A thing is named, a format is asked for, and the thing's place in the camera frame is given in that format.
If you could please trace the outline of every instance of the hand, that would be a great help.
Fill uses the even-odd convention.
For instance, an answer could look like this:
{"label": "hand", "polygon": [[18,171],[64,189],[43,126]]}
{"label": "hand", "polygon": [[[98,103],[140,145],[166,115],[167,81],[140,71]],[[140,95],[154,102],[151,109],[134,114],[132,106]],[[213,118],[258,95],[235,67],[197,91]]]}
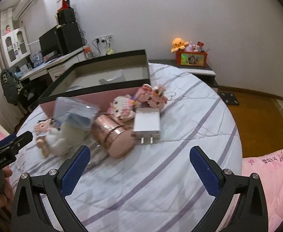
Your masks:
{"label": "hand", "polygon": [[0,194],[0,208],[6,207],[8,211],[12,211],[13,204],[13,189],[9,183],[9,177],[13,174],[12,170],[7,167],[2,169],[4,171],[5,185],[4,185],[4,194]]}

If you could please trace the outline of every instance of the plush toy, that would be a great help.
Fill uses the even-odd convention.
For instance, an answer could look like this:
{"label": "plush toy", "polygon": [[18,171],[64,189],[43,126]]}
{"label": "plush toy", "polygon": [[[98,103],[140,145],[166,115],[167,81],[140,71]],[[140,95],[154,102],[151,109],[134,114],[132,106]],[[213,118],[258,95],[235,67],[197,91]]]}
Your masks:
{"label": "plush toy", "polygon": [[46,133],[49,131],[51,119],[38,122],[34,126],[34,132],[36,135],[36,145],[42,149],[42,154],[47,157],[49,155],[48,143],[46,141]]}
{"label": "plush toy", "polygon": [[50,128],[46,133],[46,141],[50,152],[61,156],[67,154],[72,146],[80,144],[88,133],[66,121],[61,125],[61,130]]}
{"label": "plush toy", "polygon": [[202,42],[197,42],[193,52],[204,52],[204,44]]}
{"label": "plush toy", "polygon": [[187,45],[189,45],[189,42],[184,42],[181,38],[175,38],[171,42],[173,48],[170,49],[170,52],[173,53],[178,50],[184,50]]}
{"label": "plush toy", "polygon": [[186,52],[193,52],[195,49],[195,44],[192,44],[192,42],[189,42],[189,45],[184,49]]}
{"label": "plush toy", "polygon": [[167,103],[167,98],[163,96],[165,87],[159,85],[157,88],[152,88],[149,84],[143,84],[137,91],[133,99],[140,103],[147,103],[152,108],[162,110]]}
{"label": "plush toy", "polygon": [[134,107],[137,107],[136,102],[131,99],[130,95],[118,96],[110,103],[108,114],[112,114],[123,122],[133,119],[135,116]]}

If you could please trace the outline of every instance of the rose gold thermos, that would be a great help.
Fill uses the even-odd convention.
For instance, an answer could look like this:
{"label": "rose gold thermos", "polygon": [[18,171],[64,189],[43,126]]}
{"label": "rose gold thermos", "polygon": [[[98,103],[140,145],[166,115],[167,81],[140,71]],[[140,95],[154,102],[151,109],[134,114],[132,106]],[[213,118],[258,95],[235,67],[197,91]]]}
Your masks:
{"label": "rose gold thermos", "polygon": [[136,143],[135,138],[132,137],[132,129],[108,114],[101,115],[94,120],[92,133],[96,141],[113,158],[126,155]]}

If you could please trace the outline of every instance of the cartoon picture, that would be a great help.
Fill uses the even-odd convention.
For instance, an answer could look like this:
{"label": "cartoon picture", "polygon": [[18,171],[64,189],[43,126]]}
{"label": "cartoon picture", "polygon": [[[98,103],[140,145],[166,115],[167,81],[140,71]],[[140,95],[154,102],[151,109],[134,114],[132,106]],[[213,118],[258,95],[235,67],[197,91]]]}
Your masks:
{"label": "cartoon picture", "polygon": [[196,56],[194,56],[194,55],[192,55],[192,56],[189,56],[189,57],[187,58],[187,60],[189,61],[189,64],[190,64],[190,65],[196,66],[196,64],[197,64],[197,62],[198,62],[198,60],[199,60],[199,58],[196,57]]}
{"label": "cartoon picture", "polygon": [[200,66],[204,67],[205,65],[205,55],[200,53],[182,53],[180,65],[187,65],[187,66]]}

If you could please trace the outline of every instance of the clear plastic bag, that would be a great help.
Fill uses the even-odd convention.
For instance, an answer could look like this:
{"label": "clear plastic bag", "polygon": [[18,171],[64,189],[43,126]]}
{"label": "clear plastic bag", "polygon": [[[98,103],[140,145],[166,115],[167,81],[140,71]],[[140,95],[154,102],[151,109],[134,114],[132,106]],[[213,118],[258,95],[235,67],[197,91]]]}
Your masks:
{"label": "clear plastic bag", "polygon": [[53,118],[84,131],[90,130],[99,107],[76,98],[58,97]]}

